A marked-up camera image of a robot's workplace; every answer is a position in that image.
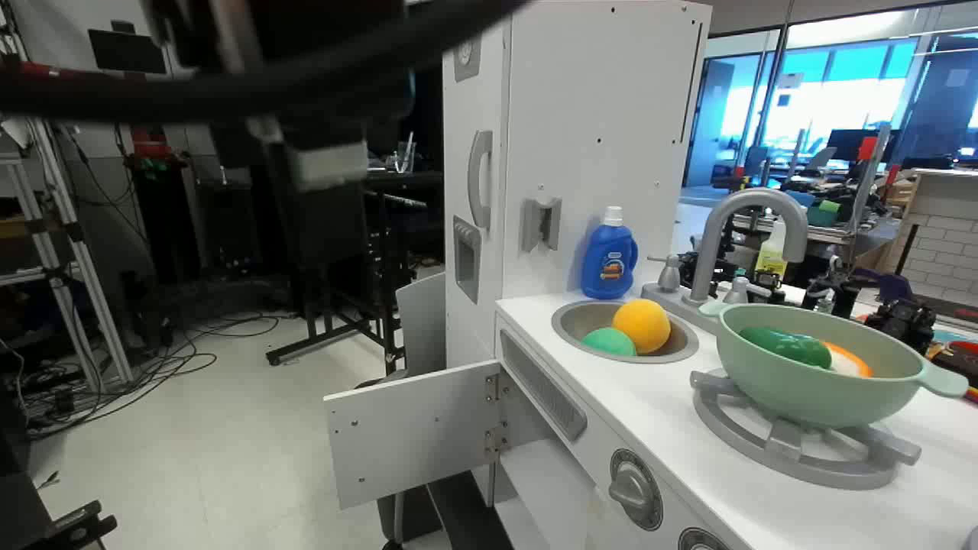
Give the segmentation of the green toy vegetable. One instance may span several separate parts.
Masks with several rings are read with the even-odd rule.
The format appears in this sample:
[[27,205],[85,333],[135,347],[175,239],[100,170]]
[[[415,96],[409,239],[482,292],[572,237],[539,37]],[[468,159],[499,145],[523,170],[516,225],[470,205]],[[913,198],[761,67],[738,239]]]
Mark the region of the green toy vegetable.
[[804,333],[776,330],[776,327],[747,327],[743,341],[809,367],[821,367],[821,369],[832,367],[829,347]]

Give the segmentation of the grey toy faucet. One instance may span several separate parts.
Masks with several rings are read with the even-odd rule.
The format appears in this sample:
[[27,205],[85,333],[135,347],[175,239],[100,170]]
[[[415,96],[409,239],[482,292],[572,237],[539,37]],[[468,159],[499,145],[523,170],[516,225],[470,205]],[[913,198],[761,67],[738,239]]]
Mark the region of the grey toy faucet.
[[721,205],[708,210],[696,244],[694,282],[678,292],[663,292],[657,282],[650,282],[643,287],[643,296],[657,299],[669,315],[678,315],[694,327],[712,330],[712,315],[721,310],[721,299],[712,296],[716,266],[738,244],[735,218],[740,210],[773,210],[776,225],[784,226],[784,259],[801,264],[806,256],[806,210],[785,193],[743,189],[730,193]]

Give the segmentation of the blue dish soap bottle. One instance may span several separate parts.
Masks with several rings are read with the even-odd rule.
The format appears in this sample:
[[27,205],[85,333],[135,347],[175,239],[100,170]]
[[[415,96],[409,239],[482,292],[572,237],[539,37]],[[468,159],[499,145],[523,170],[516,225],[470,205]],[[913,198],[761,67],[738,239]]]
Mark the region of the blue dish soap bottle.
[[638,244],[622,205],[607,205],[591,230],[580,264],[580,292],[591,299],[622,299],[632,287]]

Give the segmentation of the white lower cabinet door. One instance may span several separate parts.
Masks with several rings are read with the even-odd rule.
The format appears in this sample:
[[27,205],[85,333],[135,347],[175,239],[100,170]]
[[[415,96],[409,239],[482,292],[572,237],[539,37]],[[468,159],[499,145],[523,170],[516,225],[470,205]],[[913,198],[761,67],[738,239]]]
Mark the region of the white lower cabinet door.
[[323,401],[337,501],[362,508],[429,485],[503,450],[503,369],[448,367]]

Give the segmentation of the green ball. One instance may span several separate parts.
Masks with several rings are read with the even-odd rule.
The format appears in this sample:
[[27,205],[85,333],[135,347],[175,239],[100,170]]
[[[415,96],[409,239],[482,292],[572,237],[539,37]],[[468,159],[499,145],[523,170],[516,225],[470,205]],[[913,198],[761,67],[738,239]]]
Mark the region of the green ball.
[[598,327],[583,337],[583,347],[604,355],[632,359],[637,347],[623,330]]

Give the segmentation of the grey stove burner grate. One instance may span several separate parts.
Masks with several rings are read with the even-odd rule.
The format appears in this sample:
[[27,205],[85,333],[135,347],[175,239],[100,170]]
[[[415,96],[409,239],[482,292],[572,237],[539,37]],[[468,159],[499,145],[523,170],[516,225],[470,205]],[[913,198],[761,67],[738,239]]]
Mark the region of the grey stove burner grate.
[[727,376],[694,373],[694,412],[730,450],[801,483],[868,493],[913,467],[924,450],[884,427],[806,427],[759,411]]

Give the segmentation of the mint green colander bowl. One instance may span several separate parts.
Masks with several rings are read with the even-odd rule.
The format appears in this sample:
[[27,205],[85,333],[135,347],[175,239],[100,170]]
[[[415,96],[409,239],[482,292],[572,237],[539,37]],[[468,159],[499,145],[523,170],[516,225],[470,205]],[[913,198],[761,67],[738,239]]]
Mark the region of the mint green colander bowl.
[[[860,321],[768,304],[712,304],[716,349],[730,381],[761,411],[812,427],[864,427],[905,411],[919,389],[964,401],[969,380],[934,367],[903,341]],[[841,347],[868,373],[849,376],[795,361],[748,341],[784,330]]]

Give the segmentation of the yellow ball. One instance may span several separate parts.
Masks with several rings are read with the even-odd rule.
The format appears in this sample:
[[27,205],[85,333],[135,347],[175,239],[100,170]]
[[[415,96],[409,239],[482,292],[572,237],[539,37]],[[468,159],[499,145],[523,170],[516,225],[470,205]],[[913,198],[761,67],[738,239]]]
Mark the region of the yellow ball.
[[638,355],[659,351],[673,337],[669,312],[653,299],[630,299],[623,304],[611,324],[623,330]]

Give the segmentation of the white cupboard door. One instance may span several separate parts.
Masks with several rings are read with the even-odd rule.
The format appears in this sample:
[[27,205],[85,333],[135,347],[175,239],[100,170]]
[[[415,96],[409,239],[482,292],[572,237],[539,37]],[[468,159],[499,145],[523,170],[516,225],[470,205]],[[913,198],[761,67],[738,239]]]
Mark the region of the white cupboard door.
[[496,359],[499,198],[512,29],[444,60],[445,361]]

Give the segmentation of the white toy kitchen unit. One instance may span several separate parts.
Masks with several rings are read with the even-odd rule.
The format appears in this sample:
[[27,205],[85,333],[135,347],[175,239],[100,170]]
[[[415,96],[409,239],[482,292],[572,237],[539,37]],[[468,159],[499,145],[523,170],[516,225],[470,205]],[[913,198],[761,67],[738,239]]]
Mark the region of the white toy kitchen unit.
[[[848,493],[768,472],[696,418],[690,376],[727,376],[716,327],[669,315],[669,343],[632,359],[583,347],[659,279],[706,6],[533,0],[502,26],[502,292],[496,359],[479,364],[503,369],[503,450],[479,485],[503,535],[523,550],[974,550],[969,398],[919,389],[864,424],[924,455],[884,490]],[[622,299],[591,299],[583,244],[607,205],[623,209],[638,259]]]

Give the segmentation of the orange white toy food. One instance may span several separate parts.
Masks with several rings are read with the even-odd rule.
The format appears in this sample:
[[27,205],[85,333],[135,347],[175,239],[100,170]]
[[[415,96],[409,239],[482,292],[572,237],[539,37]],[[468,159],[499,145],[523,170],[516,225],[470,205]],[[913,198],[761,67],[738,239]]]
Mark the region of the orange white toy food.
[[833,373],[857,376],[857,380],[870,380],[873,376],[870,364],[863,355],[857,355],[854,349],[829,343],[829,355],[832,355],[832,369]]

